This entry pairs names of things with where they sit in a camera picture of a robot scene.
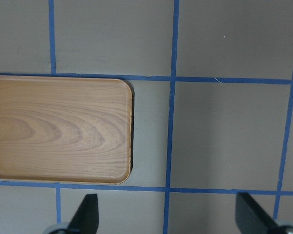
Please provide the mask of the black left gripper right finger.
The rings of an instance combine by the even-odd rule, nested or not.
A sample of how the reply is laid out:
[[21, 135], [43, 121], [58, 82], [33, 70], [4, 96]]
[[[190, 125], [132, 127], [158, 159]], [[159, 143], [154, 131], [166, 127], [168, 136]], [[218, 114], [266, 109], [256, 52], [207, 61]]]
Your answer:
[[241, 234], [272, 234], [279, 226], [246, 192], [235, 199], [235, 223]]

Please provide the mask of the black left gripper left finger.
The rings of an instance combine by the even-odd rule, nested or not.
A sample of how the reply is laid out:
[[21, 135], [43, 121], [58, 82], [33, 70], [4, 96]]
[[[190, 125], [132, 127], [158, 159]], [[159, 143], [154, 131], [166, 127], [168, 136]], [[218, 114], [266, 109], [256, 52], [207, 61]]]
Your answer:
[[99, 226], [97, 194], [87, 194], [68, 224], [69, 234], [96, 234]]

